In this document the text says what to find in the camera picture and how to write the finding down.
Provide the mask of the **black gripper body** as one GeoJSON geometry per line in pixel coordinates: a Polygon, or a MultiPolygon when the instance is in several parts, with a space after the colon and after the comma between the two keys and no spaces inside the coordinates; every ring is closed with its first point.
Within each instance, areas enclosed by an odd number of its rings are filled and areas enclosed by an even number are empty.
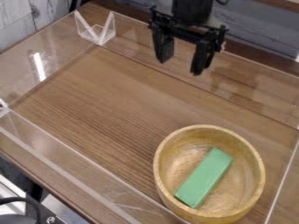
{"type": "Polygon", "coordinates": [[[211,15],[214,2],[222,0],[155,0],[150,8],[149,28],[161,26],[170,30],[174,38],[197,44],[207,40],[219,52],[223,47],[227,26],[211,15]]]}

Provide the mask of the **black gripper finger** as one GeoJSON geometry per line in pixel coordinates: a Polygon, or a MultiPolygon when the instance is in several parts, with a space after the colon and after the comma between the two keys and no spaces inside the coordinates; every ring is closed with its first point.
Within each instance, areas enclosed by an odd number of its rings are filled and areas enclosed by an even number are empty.
{"type": "Polygon", "coordinates": [[[191,73],[201,75],[202,72],[210,67],[214,57],[214,46],[210,41],[201,40],[197,43],[197,49],[191,61],[191,73]]]}
{"type": "Polygon", "coordinates": [[[155,57],[165,63],[174,56],[174,35],[161,26],[153,28],[155,57]]]}

